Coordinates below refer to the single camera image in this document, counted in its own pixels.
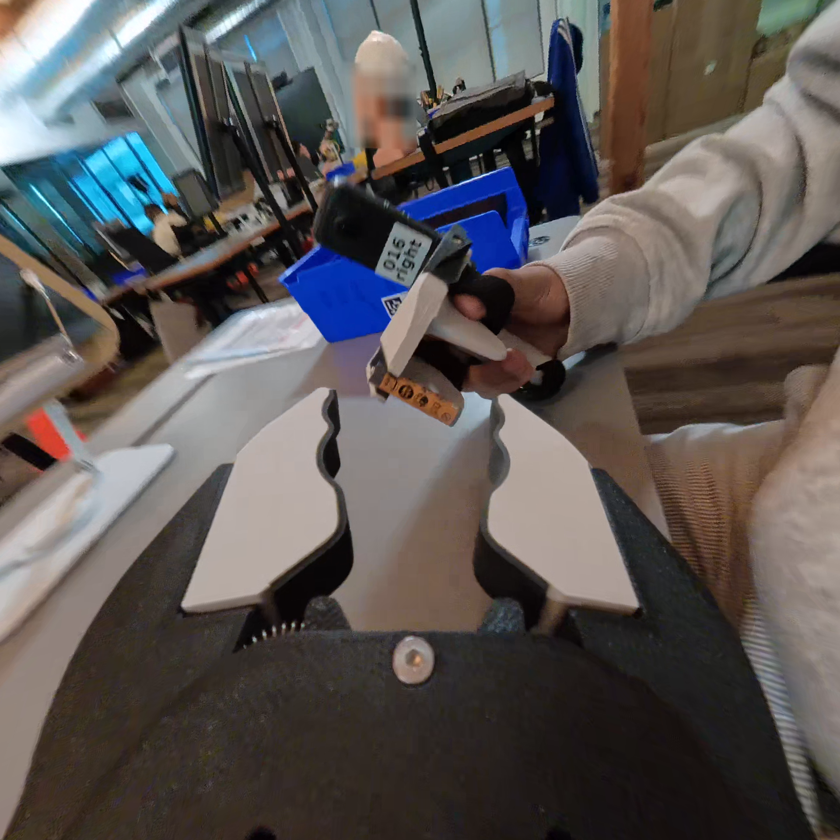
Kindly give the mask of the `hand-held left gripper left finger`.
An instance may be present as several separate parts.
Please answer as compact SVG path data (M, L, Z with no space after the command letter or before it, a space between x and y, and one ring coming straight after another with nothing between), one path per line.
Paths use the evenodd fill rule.
M319 387L240 449L182 598L186 614L265 606L292 591L328 595L353 562L340 469L339 400Z

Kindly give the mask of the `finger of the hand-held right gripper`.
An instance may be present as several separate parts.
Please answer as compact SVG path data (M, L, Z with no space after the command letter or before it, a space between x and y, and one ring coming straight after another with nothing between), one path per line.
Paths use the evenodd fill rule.
M415 281L367 364L374 398L383 401L371 386L384 373L417 379L441 395L463 397L458 381L467 368L506 358L501 331L511 311L511 286L481 274L468 274L465 285L466 290L452 291L432 272Z

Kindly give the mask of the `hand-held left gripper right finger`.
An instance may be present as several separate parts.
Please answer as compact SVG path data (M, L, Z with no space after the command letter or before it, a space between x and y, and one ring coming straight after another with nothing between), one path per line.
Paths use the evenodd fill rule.
M511 396L490 410L490 492L474 573L525 616L571 608L631 615L639 600L595 473L559 431Z

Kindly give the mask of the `orange battery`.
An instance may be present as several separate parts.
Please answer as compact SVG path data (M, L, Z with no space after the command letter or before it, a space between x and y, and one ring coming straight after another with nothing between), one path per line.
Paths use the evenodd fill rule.
M393 397L447 427L457 423L465 406L463 397L441 395L431 386L404 375L384 373L379 383L371 387L382 400Z

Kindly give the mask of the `person's right forearm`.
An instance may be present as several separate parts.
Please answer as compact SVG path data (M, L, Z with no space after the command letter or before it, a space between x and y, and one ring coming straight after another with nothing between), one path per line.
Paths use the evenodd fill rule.
M566 323L544 352L568 356L666 333L703 300L777 277L838 230L839 10L794 45L762 104L700 137L643 187L584 215L543 262Z

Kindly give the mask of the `grey desk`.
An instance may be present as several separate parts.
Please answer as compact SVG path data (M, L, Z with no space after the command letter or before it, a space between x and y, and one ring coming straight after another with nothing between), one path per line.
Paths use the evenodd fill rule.
M353 541L353 569L336 597L359 631L474 629L487 595L473 574L478 517L488 492L490 404L475 394L446 428L401 403L366 395L364 364L378 337L323 340L310 350L218 373L196 384L174 364L89 437L91 450L167 444L172 462L69 572L46 602L2 644L2 838L14 824L49 708L102 605L154 538L222 464L265 425L321 386L339 399L340 470ZM590 463L605 469L665 532L643 436L614 349L566 361L558 402L539 411ZM241 614L223 640L218 619L196 626L175 616L162 644L138 644L142 692L106 709L123 726L152 700L157 718L208 668L234 653ZM129 723L134 734L143 723Z

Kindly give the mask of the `person's right hand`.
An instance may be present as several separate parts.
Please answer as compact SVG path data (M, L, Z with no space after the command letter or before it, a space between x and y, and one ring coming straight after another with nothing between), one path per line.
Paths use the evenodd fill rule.
M493 268L486 276L504 279L514 291L507 330L541 353L557 356L568 338L571 318L562 278L542 263L518 269ZM514 393L535 375L527 357L518 349L509 349L504 360L471 366L464 391L491 399Z

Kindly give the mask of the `blue bin with code label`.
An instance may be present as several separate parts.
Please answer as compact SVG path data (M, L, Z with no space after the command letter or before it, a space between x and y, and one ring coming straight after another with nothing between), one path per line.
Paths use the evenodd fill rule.
M519 268L528 254L529 214L512 168L496 170L399 206L439 233L461 226L480 271ZM317 244L280 283L330 342L385 329L407 293L400 280L376 274Z

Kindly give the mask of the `person's striped pants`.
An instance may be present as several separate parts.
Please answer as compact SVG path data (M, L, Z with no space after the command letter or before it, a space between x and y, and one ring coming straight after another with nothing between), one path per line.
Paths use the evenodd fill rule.
M784 422L691 424L647 437L646 451L670 541L740 635L780 736L811 829L822 814L770 630L754 596L749 524L753 499L784 443Z

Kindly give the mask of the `black panel on easel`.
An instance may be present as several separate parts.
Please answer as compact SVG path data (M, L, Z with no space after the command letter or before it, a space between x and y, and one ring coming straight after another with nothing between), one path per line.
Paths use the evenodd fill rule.
M293 149L265 66L211 45L194 29L177 35L179 69L212 193L226 200L256 182L278 183L294 166Z

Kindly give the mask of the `white paper sheet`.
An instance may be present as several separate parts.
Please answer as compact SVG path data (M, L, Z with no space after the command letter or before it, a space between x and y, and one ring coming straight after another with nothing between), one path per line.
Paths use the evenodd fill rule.
M322 343L314 322L288 298L237 312L183 356L183 374L187 380L202 380Z

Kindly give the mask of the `black bag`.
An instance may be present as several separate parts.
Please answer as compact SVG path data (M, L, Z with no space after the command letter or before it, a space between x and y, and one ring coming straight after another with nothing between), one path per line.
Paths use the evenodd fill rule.
M533 95L533 84L522 70L491 84L465 89L437 106L428 119L427 133L440 144L527 107Z

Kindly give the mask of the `white monitor stand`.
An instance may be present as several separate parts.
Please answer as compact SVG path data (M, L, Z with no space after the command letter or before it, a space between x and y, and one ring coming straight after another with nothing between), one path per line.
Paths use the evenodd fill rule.
M169 444L129 446L94 455L57 400L46 403L44 411L68 448L72 471L2 536L2 643L19 630L175 456Z

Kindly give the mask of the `blue jacket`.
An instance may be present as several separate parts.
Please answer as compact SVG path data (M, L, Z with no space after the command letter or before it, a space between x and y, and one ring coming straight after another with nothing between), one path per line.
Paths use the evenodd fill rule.
M555 20L549 37L546 81L536 87L553 105L539 130L539 169L535 195L553 221L578 215L599 200L599 167L578 87L583 34L566 17Z

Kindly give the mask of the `wood-framed monitor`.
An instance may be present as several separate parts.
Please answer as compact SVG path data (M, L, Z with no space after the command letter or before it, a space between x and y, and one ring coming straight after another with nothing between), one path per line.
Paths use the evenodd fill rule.
M1 433L107 368L118 328L79 287L1 237Z

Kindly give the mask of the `wooden post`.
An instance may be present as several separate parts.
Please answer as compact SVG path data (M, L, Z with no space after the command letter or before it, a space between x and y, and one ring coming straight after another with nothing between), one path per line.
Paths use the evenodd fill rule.
M610 195L644 181L653 1L612 1L605 125Z

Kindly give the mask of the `spiral metal air duct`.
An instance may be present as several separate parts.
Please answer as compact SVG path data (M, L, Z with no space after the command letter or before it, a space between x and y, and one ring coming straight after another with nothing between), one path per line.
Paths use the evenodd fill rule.
M41 123L108 86L218 2L2 2L2 123Z

